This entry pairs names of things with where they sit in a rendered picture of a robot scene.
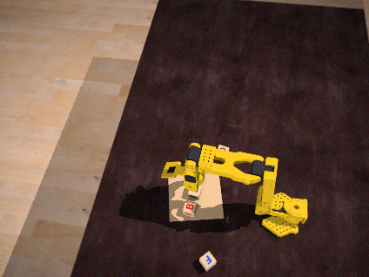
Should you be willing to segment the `tan flat mat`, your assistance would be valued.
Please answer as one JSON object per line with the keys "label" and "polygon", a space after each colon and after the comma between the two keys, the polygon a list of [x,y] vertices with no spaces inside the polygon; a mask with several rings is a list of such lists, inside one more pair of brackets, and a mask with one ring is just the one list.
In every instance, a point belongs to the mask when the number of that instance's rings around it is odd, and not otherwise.
{"label": "tan flat mat", "polygon": [[[218,175],[205,174],[202,191],[197,199],[188,198],[188,189],[184,185],[184,177],[177,175],[169,180],[169,212],[170,221],[184,220],[211,220],[223,219],[223,204]],[[185,201],[189,200],[197,203],[197,210],[194,217],[183,214]]]}

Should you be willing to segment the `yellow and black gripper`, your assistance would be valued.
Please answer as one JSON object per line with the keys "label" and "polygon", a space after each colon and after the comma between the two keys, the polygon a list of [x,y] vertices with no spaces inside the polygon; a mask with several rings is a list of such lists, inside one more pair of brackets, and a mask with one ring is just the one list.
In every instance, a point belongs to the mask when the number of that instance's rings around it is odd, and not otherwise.
{"label": "yellow and black gripper", "polygon": [[[161,178],[164,178],[164,179],[176,178],[177,175],[184,177],[183,175],[184,170],[185,170],[185,166],[181,166],[180,162],[166,162]],[[198,191],[198,187],[203,184],[204,179],[205,179],[205,172],[200,173],[197,184],[188,183],[188,182],[185,182],[184,180],[184,187],[196,193]]]}

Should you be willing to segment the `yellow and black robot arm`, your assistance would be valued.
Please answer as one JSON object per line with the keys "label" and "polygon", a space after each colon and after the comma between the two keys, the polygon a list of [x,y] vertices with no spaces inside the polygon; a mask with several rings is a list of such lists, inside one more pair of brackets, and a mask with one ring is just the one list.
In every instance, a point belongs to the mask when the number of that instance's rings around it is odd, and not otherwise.
{"label": "yellow and black robot arm", "polygon": [[[219,160],[224,164],[216,164]],[[233,165],[252,164],[251,174],[243,173]],[[231,178],[244,184],[254,184],[262,180],[258,189],[255,213],[270,214],[262,220],[262,226],[282,237],[288,233],[298,233],[298,223],[305,218],[305,199],[292,199],[284,193],[274,194],[278,159],[245,152],[228,152],[215,146],[191,143],[185,160],[184,182],[197,184],[200,173],[215,174]],[[272,201],[273,200],[273,201]],[[278,216],[278,217],[277,217]]]}

